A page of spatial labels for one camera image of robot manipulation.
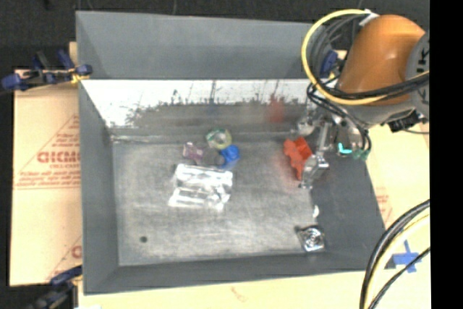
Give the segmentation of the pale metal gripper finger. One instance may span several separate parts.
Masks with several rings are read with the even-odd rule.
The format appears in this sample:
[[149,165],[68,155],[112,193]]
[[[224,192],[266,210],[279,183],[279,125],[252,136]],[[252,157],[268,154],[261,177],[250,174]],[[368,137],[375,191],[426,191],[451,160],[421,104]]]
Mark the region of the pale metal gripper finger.
[[303,166],[300,187],[303,189],[312,188],[313,185],[329,169],[329,164],[323,154],[310,156]]

